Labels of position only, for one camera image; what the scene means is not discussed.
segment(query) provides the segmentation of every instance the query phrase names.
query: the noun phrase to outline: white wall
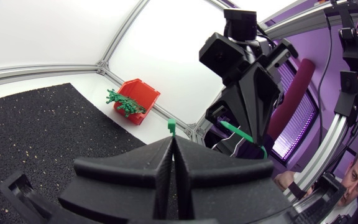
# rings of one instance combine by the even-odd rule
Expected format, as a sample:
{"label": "white wall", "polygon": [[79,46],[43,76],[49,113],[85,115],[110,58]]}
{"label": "white wall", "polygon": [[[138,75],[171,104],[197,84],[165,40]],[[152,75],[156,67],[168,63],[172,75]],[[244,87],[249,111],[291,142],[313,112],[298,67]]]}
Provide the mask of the white wall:
{"label": "white wall", "polygon": [[123,80],[140,78],[159,92],[157,104],[190,124],[222,90],[219,76],[198,61],[222,10],[204,0],[151,0],[127,31],[109,65]]}
{"label": "white wall", "polygon": [[95,64],[136,0],[0,0],[0,67]]}

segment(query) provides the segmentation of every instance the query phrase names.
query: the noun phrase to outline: white panel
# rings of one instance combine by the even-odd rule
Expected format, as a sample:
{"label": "white panel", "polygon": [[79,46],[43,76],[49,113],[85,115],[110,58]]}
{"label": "white panel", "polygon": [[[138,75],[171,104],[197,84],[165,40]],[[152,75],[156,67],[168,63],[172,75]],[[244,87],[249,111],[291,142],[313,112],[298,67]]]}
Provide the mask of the white panel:
{"label": "white panel", "polygon": [[222,10],[204,0],[151,0],[109,62],[123,80],[140,78],[161,92],[157,103],[190,124],[221,91],[219,76],[198,61],[213,32],[223,32]]}
{"label": "white panel", "polygon": [[231,0],[231,2],[243,10],[256,11],[258,22],[271,19],[279,15],[280,12],[285,12],[305,1],[306,0]]}
{"label": "white panel", "polygon": [[[88,101],[94,104],[95,107],[146,144],[172,135],[168,130],[168,121],[153,111],[148,113],[141,125],[134,125],[121,114],[114,111],[112,103],[106,104],[106,96],[108,96],[107,89],[113,88],[117,90],[118,87],[112,84],[107,78],[98,74],[64,75],[7,83],[0,85],[0,97],[63,83],[71,83]],[[176,132],[177,135],[189,139],[188,136],[178,128]]]}
{"label": "white panel", "polygon": [[0,67],[95,64],[136,0],[0,0]]}

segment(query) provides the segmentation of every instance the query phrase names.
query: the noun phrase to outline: green cable tie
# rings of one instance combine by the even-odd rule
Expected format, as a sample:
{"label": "green cable tie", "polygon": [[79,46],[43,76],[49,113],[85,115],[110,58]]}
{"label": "green cable tie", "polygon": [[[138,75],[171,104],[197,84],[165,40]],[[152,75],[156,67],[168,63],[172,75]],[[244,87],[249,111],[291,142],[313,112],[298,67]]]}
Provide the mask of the green cable tie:
{"label": "green cable tie", "polygon": [[172,137],[175,137],[176,123],[175,119],[168,119],[168,129],[170,130],[170,133],[172,133]]}
{"label": "green cable tie", "polygon": [[[244,139],[246,139],[247,141],[251,142],[251,143],[254,143],[254,140],[252,139],[251,136],[249,136],[247,133],[241,131],[240,129],[234,127],[233,125],[229,124],[228,122],[226,121],[221,121],[221,124],[227,128],[228,130],[240,135],[241,137],[243,137]],[[266,149],[264,146],[260,147],[262,149],[262,151],[264,152],[264,159],[267,158],[267,152],[266,152]]]}

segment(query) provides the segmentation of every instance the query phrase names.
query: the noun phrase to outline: window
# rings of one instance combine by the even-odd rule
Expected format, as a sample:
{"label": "window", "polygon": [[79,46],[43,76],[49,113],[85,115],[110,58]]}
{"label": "window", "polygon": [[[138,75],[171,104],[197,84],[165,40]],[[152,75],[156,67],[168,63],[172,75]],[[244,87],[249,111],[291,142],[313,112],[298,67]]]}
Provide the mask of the window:
{"label": "window", "polygon": [[[296,70],[288,62],[280,66],[278,71],[282,76],[284,90],[287,90],[295,76]],[[296,151],[317,116],[317,105],[314,99],[312,99],[309,90],[307,90],[291,120],[275,141],[273,153],[282,162],[286,162]]]}

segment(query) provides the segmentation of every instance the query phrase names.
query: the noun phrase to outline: red plastic bin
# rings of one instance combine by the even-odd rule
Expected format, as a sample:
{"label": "red plastic bin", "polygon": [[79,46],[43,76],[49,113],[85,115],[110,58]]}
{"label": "red plastic bin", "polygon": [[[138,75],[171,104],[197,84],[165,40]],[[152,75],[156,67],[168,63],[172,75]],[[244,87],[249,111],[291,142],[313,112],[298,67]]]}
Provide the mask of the red plastic bin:
{"label": "red plastic bin", "polygon": [[[136,102],[143,106],[147,111],[146,113],[137,113],[137,114],[130,114],[127,119],[132,121],[134,124],[140,125],[143,119],[147,116],[150,110],[153,108],[155,101],[160,96],[160,92],[154,90],[151,86],[144,83],[140,79],[130,80],[124,82],[121,88],[118,90],[118,93],[123,96],[128,96]],[[122,103],[115,102],[114,109],[125,116],[125,111],[123,109],[117,110],[118,106],[121,106]]]}

